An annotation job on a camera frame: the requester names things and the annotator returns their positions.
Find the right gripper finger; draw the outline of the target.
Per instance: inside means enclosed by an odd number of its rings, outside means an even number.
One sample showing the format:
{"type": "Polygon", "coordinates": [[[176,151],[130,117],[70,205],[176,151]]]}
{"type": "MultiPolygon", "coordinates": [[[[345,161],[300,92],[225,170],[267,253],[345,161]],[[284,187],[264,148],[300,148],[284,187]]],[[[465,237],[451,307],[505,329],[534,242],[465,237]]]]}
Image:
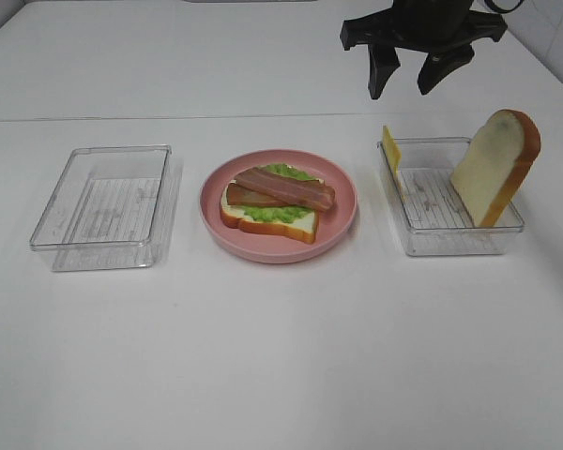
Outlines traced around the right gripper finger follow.
{"type": "Polygon", "coordinates": [[[369,82],[371,99],[379,99],[393,72],[401,66],[394,47],[369,44],[369,82]]]}
{"type": "Polygon", "coordinates": [[[430,93],[451,72],[471,62],[475,55],[471,45],[464,45],[442,53],[429,53],[418,74],[418,89],[422,95],[430,93]]]}

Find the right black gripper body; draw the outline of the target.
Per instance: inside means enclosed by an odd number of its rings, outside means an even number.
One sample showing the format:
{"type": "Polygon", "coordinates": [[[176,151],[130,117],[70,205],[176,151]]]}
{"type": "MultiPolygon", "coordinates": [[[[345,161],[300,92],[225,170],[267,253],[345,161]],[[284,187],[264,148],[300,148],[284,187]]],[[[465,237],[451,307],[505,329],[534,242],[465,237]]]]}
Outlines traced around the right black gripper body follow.
{"type": "Polygon", "coordinates": [[[444,52],[479,38],[498,41],[506,32],[501,15],[473,10],[470,1],[395,1],[378,12],[346,20],[345,50],[380,44],[419,52],[444,52]]]}

